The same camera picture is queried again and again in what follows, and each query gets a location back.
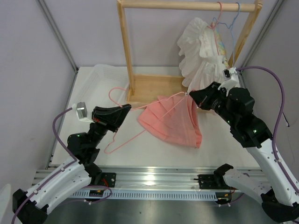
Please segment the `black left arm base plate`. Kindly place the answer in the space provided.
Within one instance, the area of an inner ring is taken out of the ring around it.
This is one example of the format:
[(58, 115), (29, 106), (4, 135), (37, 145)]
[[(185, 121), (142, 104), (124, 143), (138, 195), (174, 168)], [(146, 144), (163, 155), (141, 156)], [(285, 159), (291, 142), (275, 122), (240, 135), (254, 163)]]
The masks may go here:
[(92, 185), (114, 188), (116, 183), (116, 176), (116, 173), (107, 172), (97, 174), (95, 178), (92, 180)]

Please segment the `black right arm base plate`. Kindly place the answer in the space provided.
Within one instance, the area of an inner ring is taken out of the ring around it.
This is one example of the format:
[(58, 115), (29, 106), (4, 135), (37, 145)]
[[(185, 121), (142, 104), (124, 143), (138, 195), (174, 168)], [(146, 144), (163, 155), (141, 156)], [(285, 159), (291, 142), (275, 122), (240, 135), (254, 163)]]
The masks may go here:
[(231, 186), (228, 186), (224, 179), (220, 176), (213, 174), (201, 174), (197, 175), (196, 178), (193, 178), (194, 181), (197, 181), (200, 189), (220, 189), (220, 190), (233, 190)]

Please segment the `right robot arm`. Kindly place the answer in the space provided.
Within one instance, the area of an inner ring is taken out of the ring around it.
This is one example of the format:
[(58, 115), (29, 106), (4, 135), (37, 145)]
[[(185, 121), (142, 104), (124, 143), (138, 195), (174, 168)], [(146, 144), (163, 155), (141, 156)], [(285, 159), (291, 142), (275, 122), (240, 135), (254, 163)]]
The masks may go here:
[(242, 191), (261, 204), (275, 222), (298, 219), (299, 194), (290, 181), (296, 186), (299, 182), (289, 168), (281, 168), (285, 162), (279, 158), (278, 150), (272, 148), (274, 137), (267, 125), (252, 113), (255, 101), (249, 91), (239, 87), (227, 91), (213, 82), (189, 95), (200, 109), (215, 111), (230, 126), (230, 133), (253, 156), (268, 180), (268, 184), (263, 184), (224, 164), (214, 171), (214, 185)]

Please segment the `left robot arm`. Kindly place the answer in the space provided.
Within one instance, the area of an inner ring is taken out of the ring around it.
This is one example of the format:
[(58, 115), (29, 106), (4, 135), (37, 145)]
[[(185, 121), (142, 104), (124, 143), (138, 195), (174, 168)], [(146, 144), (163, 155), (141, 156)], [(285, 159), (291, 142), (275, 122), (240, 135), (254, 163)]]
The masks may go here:
[(132, 106), (95, 107), (91, 123), (86, 133), (75, 133), (64, 144), (56, 130), (56, 121), (72, 110), (83, 108), (84, 102), (74, 104), (58, 114), (52, 123), (57, 141), (68, 153), (63, 164), (46, 178), (26, 191), (18, 189), (12, 196), (12, 223), (19, 220), (23, 224), (42, 224), (48, 215), (66, 198), (85, 187), (95, 187), (101, 182), (101, 169), (94, 163), (100, 149), (97, 147), (108, 131), (116, 133)]

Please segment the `pink skirt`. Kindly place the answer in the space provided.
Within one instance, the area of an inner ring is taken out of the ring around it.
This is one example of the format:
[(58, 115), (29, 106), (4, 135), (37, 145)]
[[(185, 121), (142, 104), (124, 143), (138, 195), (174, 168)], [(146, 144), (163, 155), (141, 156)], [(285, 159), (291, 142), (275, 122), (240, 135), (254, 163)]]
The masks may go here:
[(137, 120), (150, 134), (165, 142), (194, 148), (202, 143), (197, 106), (189, 95), (159, 96)]

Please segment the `pink wire hanger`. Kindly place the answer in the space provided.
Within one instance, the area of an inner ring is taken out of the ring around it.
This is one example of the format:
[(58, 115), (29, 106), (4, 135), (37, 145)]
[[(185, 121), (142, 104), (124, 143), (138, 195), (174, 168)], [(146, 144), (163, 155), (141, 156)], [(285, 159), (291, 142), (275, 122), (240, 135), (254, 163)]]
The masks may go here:
[[(111, 92), (113, 91), (113, 90), (116, 90), (116, 89), (118, 89), (118, 90), (122, 90), (122, 91), (127, 91), (126, 89), (124, 89), (124, 88), (121, 88), (121, 87), (114, 87), (114, 88), (112, 88), (110, 91), (109, 91), (109, 93), (108, 93), (108, 97), (109, 97), (109, 99), (112, 101), (112, 102), (114, 102), (115, 104), (117, 104), (118, 106), (120, 106), (120, 107), (122, 107), (119, 103), (117, 103), (116, 101), (114, 101), (114, 99), (111, 97)], [(157, 103), (159, 103), (159, 102), (163, 102), (163, 101), (168, 101), (168, 100), (170, 100), (171, 98), (173, 98), (173, 97), (175, 97), (175, 96), (178, 96), (178, 95), (180, 95), (180, 94), (184, 94), (184, 96), (183, 97), (185, 97), (185, 96), (187, 96), (189, 93), (188, 92), (179, 92), (179, 93), (176, 93), (176, 94), (174, 94), (174, 95), (171, 95), (170, 97), (168, 97), (167, 99), (162, 99), (162, 100), (158, 100), (158, 101), (154, 101), (154, 102), (152, 102), (152, 103), (150, 103), (150, 104), (148, 104), (148, 105), (144, 105), (144, 106), (140, 106), (140, 107), (137, 107), (137, 108), (133, 108), (133, 109), (131, 109), (131, 111), (129, 112), (129, 121), (133, 121), (133, 113), (132, 113), (132, 111), (136, 111), (136, 110), (140, 110), (140, 109), (144, 109), (144, 108), (146, 108), (146, 107), (148, 107), (148, 106), (150, 106), (150, 105), (155, 105), (155, 104), (157, 104)], [(176, 103), (170, 110), (168, 110), (160, 119), (162, 119), (164, 116), (166, 116), (172, 109), (174, 109), (181, 101), (182, 101), (183, 99), (181, 99), (178, 103)], [(126, 141), (126, 142), (124, 142), (124, 143), (122, 143), (120, 146), (118, 146), (117, 148), (115, 148), (115, 149), (113, 149), (112, 151), (110, 151), (110, 152), (108, 152), (107, 150), (108, 150), (108, 148), (110, 147), (110, 145), (111, 144), (114, 144), (114, 142), (115, 142), (115, 137), (116, 137), (116, 135), (117, 135), (117, 133), (115, 133), (114, 134), (114, 136), (113, 136), (113, 140), (112, 140), (112, 142), (110, 142), (107, 146), (106, 146), (106, 148), (104, 149), (104, 153), (105, 154), (112, 154), (113, 152), (115, 152), (116, 150), (118, 150), (118, 149), (120, 149), (121, 147), (123, 147), (124, 145), (126, 145), (126, 144), (128, 144), (129, 142), (131, 142), (132, 140), (134, 140), (135, 138), (137, 138), (138, 136), (140, 136), (141, 134), (143, 134), (144, 132), (146, 132), (147, 130), (146, 129), (143, 129), (140, 133), (138, 133), (137, 135), (135, 135), (134, 137), (132, 137), (131, 139), (129, 139), (128, 141)]]

